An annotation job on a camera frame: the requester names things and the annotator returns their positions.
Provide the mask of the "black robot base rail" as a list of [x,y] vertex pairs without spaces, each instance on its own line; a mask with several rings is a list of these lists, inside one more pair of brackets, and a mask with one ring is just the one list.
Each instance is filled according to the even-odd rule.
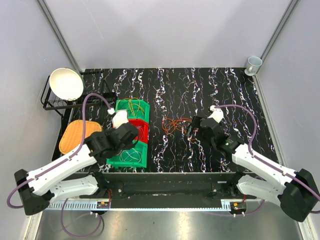
[[195,210],[222,207],[221,200],[242,201],[231,173],[95,173],[111,190],[111,207],[128,210]]

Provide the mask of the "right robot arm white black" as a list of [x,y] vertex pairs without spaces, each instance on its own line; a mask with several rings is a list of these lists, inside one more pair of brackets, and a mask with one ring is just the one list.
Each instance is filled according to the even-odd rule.
[[214,118],[194,116],[186,128],[186,135],[207,143],[214,153],[220,153],[233,163],[258,175],[254,178],[238,172],[227,185],[228,195],[254,196],[271,202],[291,219],[304,222],[320,200],[320,192],[313,175],[302,168],[296,171],[280,165],[250,149],[236,136],[228,136]]

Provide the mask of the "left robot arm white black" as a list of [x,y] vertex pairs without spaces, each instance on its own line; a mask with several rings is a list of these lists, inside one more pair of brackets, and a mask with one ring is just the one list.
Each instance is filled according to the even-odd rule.
[[139,130],[133,124],[123,123],[117,128],[92,133],[75,149],[43,167],[16,171],[16,190],[24,213],[32,216],[50,204],[74,197],[94,195],[103,198],[108,193],[108,186],[96,174],[71,180],[67,178],[80,169],[132,149],[138,136]]

